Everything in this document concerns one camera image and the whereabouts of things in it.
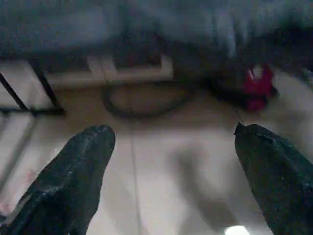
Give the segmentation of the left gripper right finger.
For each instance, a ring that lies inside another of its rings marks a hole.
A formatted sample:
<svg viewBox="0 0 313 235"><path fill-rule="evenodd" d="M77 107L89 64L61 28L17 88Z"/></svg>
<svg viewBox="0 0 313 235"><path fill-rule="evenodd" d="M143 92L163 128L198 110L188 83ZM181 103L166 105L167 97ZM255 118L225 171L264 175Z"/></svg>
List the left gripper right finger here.
<svg viewBox="0 0 313 235"><path fill-rule="evenodd" d="M288 140L238 123L235 150L262 215L275 235L313 233L313 165Z"/></svg>

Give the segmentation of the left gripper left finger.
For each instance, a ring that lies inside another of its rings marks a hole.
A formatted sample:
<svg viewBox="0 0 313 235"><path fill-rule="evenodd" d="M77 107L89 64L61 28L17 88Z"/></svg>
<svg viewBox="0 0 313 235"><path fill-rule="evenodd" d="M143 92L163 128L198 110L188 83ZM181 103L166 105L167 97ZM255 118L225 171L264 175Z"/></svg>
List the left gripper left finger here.
<svg viewBox="0 0 313 235"><path fill-rule="evenodd" d="M39 173L15 209L1 219L2 235L85 235L97 212L103 176L115 146L108 125L68 140Z"/></svg>

